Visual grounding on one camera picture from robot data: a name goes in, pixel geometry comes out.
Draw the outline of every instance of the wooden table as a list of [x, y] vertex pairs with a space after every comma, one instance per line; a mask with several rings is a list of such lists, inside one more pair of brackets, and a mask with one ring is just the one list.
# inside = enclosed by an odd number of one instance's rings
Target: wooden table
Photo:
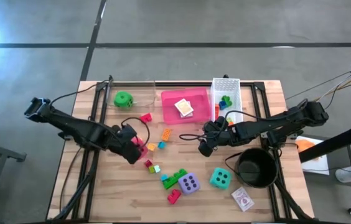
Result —
[[[79, 90], [84, 90], [95, 83], [81, 82]], [[264, 83], [271, 114], [284, 111], [286, 103], [281, 82], [274, 80], [264, 81]], [[149, 129], [151, 130], [149, 142], [157, 144], [161, 140], [164, 128], [172, 129], [172, 132], [165, 149], [149, 152], [146, 158], [137, 161], [134, 165], [129, 165], [125, 159], [109, 150], [100, 152], [90, 222], [273, 221], [268, 189], [245, 187], [255, 205], [248, 211], [242, 212], [231, 196], [231, 193], [241, 186], [234, 174], [227, 190], [219, 190], [212, 187], [208, 182], [215, 167], [227, 169], [224, 163], [226, 157], [253, 146], [260, 147], [259, 140], [255, 139], [249, 145], [241, 147], [220, 147], [210, 157], [202, 156], [197, 149], [198, 141], [183, 141], [179, 139], [178, 135], [182, 133], [201, 134], [203, 123], [168, 126], [163, 122], [161, 91], [169, 89], [180, 89], [180, 87], [156, 87], [155, 90], [153, 86], [113, 87], [111, 89], [111, 99], [119, 90], [131, 92], [136, 106], [131, 111], [124, 112], [109, 105], [105, 124], [120, 124], [122, 120], [129, 116], [138, 117], [145, 113], [151, 113], [153, 121], [149, 123]], [[241, 87], [241, 95], [243, 111], [254, 114], [251, 90]], [[74, 117], [83, 119], [89, 117], [93, 96], [94, 88], [77, 95], [73, 110]], [[248, 116], [244, 116], [243, 119], [244, 121], [254, 121], [254, 118]], [[131, 120], [129, 124], [137, 131], [140, 138], [146, 139], [146, 128], [139, 121]], [[59, 212], [59, 198], [63, 181], [78, 148], [74, 142], [66, 142], [65, 144], [47, 218], [52, 218]], [[287, 144], [282, 150], [281, 163], [286, 188], [301, 208], [313, 217], [314, 214], [298, 151], [292, 144]], [[160, 165], [161, 173], [150, 174], [143, 164], [146, 159]], [[79, 153], [65, 187], [62, 206], [69, 201], [75, 192], [81, 161], [82, 153]], [[172, 175], [180, 168], [184, 168], [187, 172], [194, 172], [200, 181], [201, 187], [199, 191], [191, 195], [182, 195], [175, 205], [170, 205], [167, 196], [172, 189], [179, 189], [179, 186], [177, 184], [175, 187], [165, 190], [161, 184], [160, 176], [161, 174]], [[284, 217], [281, 197], [278, 190], [276, 191], [281, 216]], [[84, 211], [84, 199], [82, 197], [80, 216], [83, 215]]]

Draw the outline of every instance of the white plastic basket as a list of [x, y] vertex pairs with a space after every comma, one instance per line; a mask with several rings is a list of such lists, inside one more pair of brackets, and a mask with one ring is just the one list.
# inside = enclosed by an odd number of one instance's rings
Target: white plastic basket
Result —
[[[212, 121], [215, 121], [215, 105], [219, 104], [222, 96], [229, 96], [232, 105], [224, 110], [220, 110], [219, 116], [225, 116], [228, 111], [242, 111], [242, 98], [240, 95], [240, 80], [239, 78], [213, 78], [210, 88], [210, 100], [212, 107]], [[240, 113], [230, 113], [227, 119], [231, 118], [235, 124], [243, 121], [243, 116]]]

